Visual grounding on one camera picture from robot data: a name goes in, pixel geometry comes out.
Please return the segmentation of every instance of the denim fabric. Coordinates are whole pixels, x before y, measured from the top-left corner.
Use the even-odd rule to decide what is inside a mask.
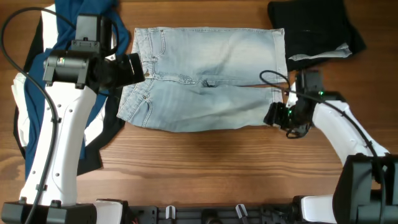
[[[147,79],[124,87],[118,117],[136,126],[191,132],[264,125],[269,105],[282,101],[275,88],[245,86],[263,84],[263,70],[287,74],[283,29],[136,29],[132,52]]]

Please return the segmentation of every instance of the blue cloth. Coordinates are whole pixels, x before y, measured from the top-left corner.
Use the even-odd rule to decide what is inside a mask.
[[[136,29],[132,51],[146,80],[123,88],[118,117],[133,125],[173,132],[265,125],[271,103],[282,101],[274,88],[244,86],[263,84],[263,70],[287,75],[283,29]]]
[[[129,43],[129,33],[124,27],[118,14],[111,9],[116,5],[117,0],[55,0],[55,11],[66,17],[69,21],[72,21],[73,24],[76,24],[77,16],[81,13],[102,14],[113,20],[118,25],[119,29],[119,48],[116,52],[116,54],[119,55],[123,54],[127,49]],[[58,40],[53,49],[64,49],[68,42],[75,39],[75,30],[71,28],[65,21],[59,18],[57,18],[57,28]],[[47,49],[44,53],[37,55],[29,71],[29,75],[38,81],[43,88],[45,87],[45,83],[43,81],[43,62],[49,56],[51,50],[52,49]],[[104,105],[105,99],[105,96],[97,96],[95,105],[88,117],[87,126],[100,112],[100,109]],[[30,119],[29,143],[26,147],[25,159],[25,179],[27,179],[35,157],[37,142],[39,141],[39,134],[44,115],[45,99],[32,82],[26,81],[25,100],[28,116]],[[82,143],[80,159],[83,159],[84,156],[84,143]]]

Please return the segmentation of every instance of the wooden table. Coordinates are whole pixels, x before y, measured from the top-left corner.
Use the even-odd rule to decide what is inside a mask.
[[[3,0],[0,22],[17,9],[51,0]],[[270,29],[268,1],[128,1],[120,7],[127,29],[136,27],[252,27]],[[320,67],[380,144],[398,152],[398,1],[346,0],[351,22],[368,49]],[[24,64],[38,12],[13,20],[5,43]],[[24,160],[12,136],[16,70],[0,55],[0,208],[24,185]],[[288,140],[268,127],[175,134],[126,124],[101,151],[104,168],[78,177],[78,201],[128,200],[130,205],[236,205],[289,202],[295,195],[332,194],[341,164],[323,134]]]

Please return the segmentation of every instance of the dark blue fabric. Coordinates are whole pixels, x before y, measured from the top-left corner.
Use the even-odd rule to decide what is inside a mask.
[[[123,54],[127,49],[129,43],[129,33],[124,27],[118,14],[111,9],[113,6],[117,6],[117,0],[55,0],[55,11],[65,16],[74,24],[77,22],[77,16],[81,13],[102,14],[113,20],[118,25],[119,29],[119,48],[116,52],[116,54],[119,55]],[[64,49],[67,46],[67,43],[75,38],[75,30],[73,30],[73,28],[71,28],[65,21],[59,18],[57,18],[57,28],[58,40],[54,46],[54,49]],[[37,55],[29,71],[29,75],[38,81],[43,88],[45,87],[45,83],[43,82],[43,62],[49,56],[50,52],[51,49],[47,49],[44,53]],[[86,126],[88,126],[100,112],[100,109],[104,105],[105,99],[105,96],[97,96],[95,105],[91,110]],[[39,140],[40,129],[43,121],[45,101],[44,96],[40,93],[40,91],[33,85],[32,82],[28,80],[25,82],[25,100],[28,116],[30,119],[29,143],[26,147],[25,160],[25,179],[27,179],[36,153],[37,142]],[[82,143],[80,159],[83,159],[84,157],[84,143]]]

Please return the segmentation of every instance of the black fabric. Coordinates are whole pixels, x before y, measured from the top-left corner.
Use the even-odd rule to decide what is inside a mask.
[[[27,54],[27,58],[24,65],[24,71],[28,72],[33,64],[33,60],[36,55],[43,53],[43,21],[40,17],[39,24],[36,28],[35,36],[32,40],[32,44],[30,45],[29,53]],[[102,168],[100,149],[105,147],[115,135],[124,127],[125,121],[120,118],[117,118],[116,115],[118,113],[120,97],[121,97],[122,89],[110,90],[109,94],[111,95],[106,100],[105,104],[105,117],[103,121],[103,131],[97,138],[95,138],[92,142],[89,143],[85,147],[86,156],[84,159],[80,159],[78,163],[77,175],[82,175],[87,172]],[[18,107],[16,107],[14,114],[14,130],[13,134],[17,141],[18,147],[21,150],[21,154],[25,159],[25,148],[22,147],[21,142],[19,140],[18,133]]]
[[[366,48],[359,32],[346,15],[343,0],[293,0],[270,2],[268,15],[273,28],[285,29],[288,71],[300,70],[328,58],[293,61],[293,55],[318,55],[347,43],[356,54]]]
[[[111,96],[108,97],[105,103],[103,131],[86,146],[86,157],[79,160],[77,175],[82,175],[102,167],[100,149],[105,147],[124,127],[125,121],[116,117],[122,89],[110,90],[109,94]]]

